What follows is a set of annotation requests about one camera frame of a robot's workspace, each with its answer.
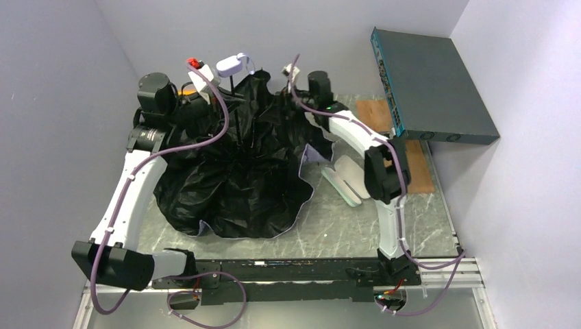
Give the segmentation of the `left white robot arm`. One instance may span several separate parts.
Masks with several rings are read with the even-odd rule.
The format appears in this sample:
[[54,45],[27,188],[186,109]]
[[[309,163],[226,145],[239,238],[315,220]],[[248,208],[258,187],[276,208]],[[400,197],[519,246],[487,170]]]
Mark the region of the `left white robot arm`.
[[167,168],[166,155],[211,145],[227,126],[200,143],[179,146],[171,117],[180,101],[177,87],[164,73],[149,73],[138,82],[140,104],[129,134],[124,167],[109,206],[87,241],[76,241],[71,256],[96,292],[100,285],[142,291],[158,279],[189,280],[197,275],[195,256],[184,249],[153,254],[138,252],[149,200]]

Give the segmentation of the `mint green zipper case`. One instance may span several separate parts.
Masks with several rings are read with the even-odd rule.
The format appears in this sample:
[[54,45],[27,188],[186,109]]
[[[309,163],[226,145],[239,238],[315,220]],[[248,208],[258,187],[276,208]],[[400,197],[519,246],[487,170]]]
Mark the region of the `mint green zipper case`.
[[349,156],[341,156],[331,167],[322,168],[321,173],[349,206],[360,206],[371,198],[364,184],[363,168]]

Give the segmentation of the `lilac umbrella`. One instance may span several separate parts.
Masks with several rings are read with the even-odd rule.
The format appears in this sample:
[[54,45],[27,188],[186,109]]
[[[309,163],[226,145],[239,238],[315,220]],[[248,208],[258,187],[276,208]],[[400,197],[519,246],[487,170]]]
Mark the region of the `lilac umbrella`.
[[[310,161],[331,160],[333,144],[284,91],[268,89],[270,73],[257,70],[222,91],[230,112],[217,142],[165,156],[166,171],[153,194],[165,219],[198,236],[212,230],[227,239],[270,239],[290,230],[313,186],[302,177]],[[181,129],[177,144],[200,143],[218,132]]]

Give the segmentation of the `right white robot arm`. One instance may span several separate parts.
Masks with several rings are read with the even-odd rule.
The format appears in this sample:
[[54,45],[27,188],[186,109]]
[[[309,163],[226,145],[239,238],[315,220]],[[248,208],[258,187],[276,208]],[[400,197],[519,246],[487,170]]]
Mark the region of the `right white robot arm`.
[[403,140],[373,131],[348,107],[337,102],[325,71],[309,74],[309,87],[304,96],[299,95],[295,80],[295,68],[290,66],[287,91],[295,104],[313,114],[320,127],[345,141],[364,160],[363,183],[375,202],[380,225],[381,271],[389,276],[415,272],[417,265],[405,237],[404,206],[411,172]]

